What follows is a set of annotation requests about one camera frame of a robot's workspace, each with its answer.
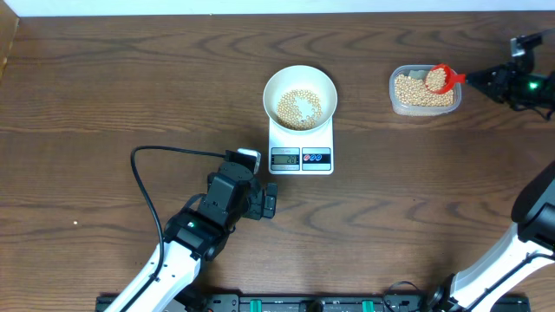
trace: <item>white wall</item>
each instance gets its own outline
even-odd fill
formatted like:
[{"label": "white wall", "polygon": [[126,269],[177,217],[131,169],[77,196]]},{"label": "white wall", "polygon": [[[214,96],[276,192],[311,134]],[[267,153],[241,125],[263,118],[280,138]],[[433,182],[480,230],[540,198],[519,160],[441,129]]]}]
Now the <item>white wall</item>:
[{"label": "white wall", "polygon": [[19,16],[555,10],[553,0],[4,0]]}]

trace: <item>bowl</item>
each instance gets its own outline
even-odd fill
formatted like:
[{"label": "bowl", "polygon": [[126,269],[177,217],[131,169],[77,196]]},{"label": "bowl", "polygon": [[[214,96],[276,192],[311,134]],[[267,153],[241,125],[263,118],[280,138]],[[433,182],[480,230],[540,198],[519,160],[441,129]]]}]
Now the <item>bowl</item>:
[{"label": "bowl", "polygon": [[424,107],[405,104],[395,95],[395,78],[398,75],[408,75],[411,70],[427,70],[432,69],[434,65],[405,65],[396,69],[391,77],[389,78],[389,97],[391,98],[391,103],[393,105],[393,110],[401,115],[407,116],[436,116],[440,114],[447,114],[453,112],[460,105],[462,99],[462,89],[460,84],[457,83],[453,88],[453,105],[446,107]]},{"label": "bowl", "polygon": [[[322,107],[322,115],[315,126],[308,130],[294,130],[282,126],[278,120],[278,103],[284,94],[293,90],[309,90],[317,95]],[[337,91],[331,79],[321,70],[304,65],[284,68],[274,74],[263,95],[264,110],[277,127],[287,133],[308,134],[323,127],[331,120],[337,107]]]}]

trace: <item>green clip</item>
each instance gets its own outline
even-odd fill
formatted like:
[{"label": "green clip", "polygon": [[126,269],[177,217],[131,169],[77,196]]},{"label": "green clip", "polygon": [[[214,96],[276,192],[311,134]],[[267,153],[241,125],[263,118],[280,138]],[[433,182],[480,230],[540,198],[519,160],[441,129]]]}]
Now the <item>green clip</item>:
[{"label": "green clip", "polygon": [[372,301],[363,301],[362,302],[362,312],[374,312],[374,302]]},{"label": "green clip", "polygon": [[256,300],[256,299],[251,300],[251,312],[262,312],[262,301],[261,300]]}]

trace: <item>wooden table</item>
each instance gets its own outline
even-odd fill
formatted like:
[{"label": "wooden table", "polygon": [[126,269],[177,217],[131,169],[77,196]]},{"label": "wooden table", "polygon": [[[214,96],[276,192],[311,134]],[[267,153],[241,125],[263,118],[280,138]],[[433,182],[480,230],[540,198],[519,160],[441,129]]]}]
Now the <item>wooden table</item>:
[{"label": "wooden table", "polygon": [[[264,162],[277,216],[241,220],[197,283],[432,289],[507,229],[514,199],[554,158],[555,122],[469,87],[453,114],[400,116],[389,76],[404,64],[488,68],[510,59],[511,37],[550,27],[552,12],[24,18],[0,88],[2,311],[91,311],[100,293],[121,291],[157,242],[131,149],[267,153],[264,85],[293,64],[336,83],[336,170],[278,177]],[[537,50],[544,74],[555,68],[550,40]],[[138,160],[163,223],[218,165],[163,152]],[[552,266],[515,291],[550,311],[554,286]]]}]

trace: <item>red spoon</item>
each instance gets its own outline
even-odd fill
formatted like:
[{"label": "red spoon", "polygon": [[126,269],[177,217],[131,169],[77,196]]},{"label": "red spoon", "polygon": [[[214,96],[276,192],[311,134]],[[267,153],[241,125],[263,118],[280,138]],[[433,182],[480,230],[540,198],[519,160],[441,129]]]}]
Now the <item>red spoon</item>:
[{"label": "red spoon", "polygon": [[447,66],[445,64],[436,65],[430,71],[436,70],[438,68],[443,68],[443,70],[445,70],[445,74],[446,74],[446,76],[445,76],[445,86],[443,86],[443,88],[441,88],[437,91],[432,91],[432,90],[428,89],[428,91],[431,92],[431,93],[444,94],[447,91],[451,90],[454,87],[455,83],[465,83],[465,81],[467,80],[466,75],[456,74],[449,66]]}]

